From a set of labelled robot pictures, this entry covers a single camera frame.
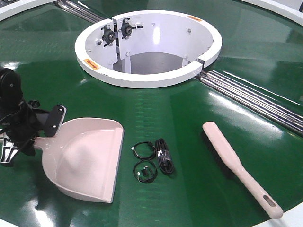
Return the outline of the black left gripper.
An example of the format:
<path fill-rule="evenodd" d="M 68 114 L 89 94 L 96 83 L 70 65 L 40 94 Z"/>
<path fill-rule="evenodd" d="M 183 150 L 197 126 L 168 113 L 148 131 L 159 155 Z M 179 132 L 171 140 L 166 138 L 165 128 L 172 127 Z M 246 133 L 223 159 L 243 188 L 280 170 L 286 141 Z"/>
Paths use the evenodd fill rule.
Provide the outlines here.
<path fill-rule="evenodd" d="M 37 100 L 26 102 L 24 99 L 17 109 L 5 112 L 0 109 L 0 133 L 8 138 L 2 140 L 0 164 L 5 167 L 14 166 L 14 158 L 19 151 L 28 156 L 34 156 L 33 139 L 39 136 L 44 127 L 46 137 L 53 137 L 59 130 L 66 114 L 63 105 L 55 105 L 49 112 L 39 109 Z"/>

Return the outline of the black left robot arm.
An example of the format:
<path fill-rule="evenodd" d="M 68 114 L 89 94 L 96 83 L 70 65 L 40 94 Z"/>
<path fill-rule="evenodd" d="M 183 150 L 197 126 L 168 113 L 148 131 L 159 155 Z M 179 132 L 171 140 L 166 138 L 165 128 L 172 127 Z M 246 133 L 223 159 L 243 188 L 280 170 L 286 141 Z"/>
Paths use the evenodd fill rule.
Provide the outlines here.
<path fill-rule="evenodd" d="M 20 152 L 34 156 L 34 142 L 43 132 L 53 137 L 64 120 L 66 108 L 55 105 L 51 111 L 40 109 L 37 100 L 26 101 L 21 89 L 21 78 L 14 70 L 0 69 L 0 134 L 2 152 L 0 164 L 13 167 Z"/>

